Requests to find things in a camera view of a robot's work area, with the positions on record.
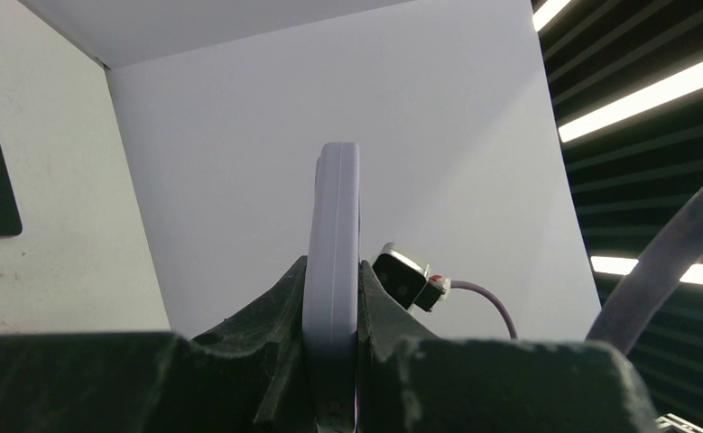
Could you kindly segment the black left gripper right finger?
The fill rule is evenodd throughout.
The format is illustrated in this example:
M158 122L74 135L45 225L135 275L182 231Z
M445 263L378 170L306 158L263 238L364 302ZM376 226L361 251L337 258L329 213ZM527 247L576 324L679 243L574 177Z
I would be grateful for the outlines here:
M610 345L435 336L360 266L362 432L654 432L640 375Z

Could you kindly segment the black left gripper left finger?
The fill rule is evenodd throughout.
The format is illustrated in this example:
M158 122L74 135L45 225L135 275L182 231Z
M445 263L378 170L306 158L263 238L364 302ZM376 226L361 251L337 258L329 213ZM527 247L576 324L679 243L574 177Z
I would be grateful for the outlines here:
M0 335L0 432L305 432L306 261L209 331Z

